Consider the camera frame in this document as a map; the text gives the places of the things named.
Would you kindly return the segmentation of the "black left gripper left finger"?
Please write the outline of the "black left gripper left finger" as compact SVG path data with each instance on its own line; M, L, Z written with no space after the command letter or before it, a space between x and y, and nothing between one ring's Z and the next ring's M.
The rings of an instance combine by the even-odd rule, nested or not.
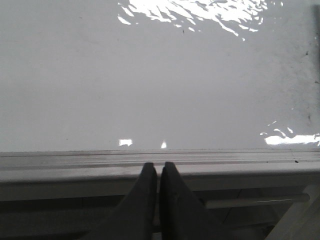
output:
M157 198L157 173L147 162L134 186L114 211L82 240L150 240Z

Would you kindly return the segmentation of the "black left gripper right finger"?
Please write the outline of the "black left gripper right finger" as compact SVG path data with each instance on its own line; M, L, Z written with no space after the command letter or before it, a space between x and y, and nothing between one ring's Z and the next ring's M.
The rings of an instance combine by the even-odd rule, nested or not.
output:
M173 162L161 173L159 219L163 240L238 240L187 187Z

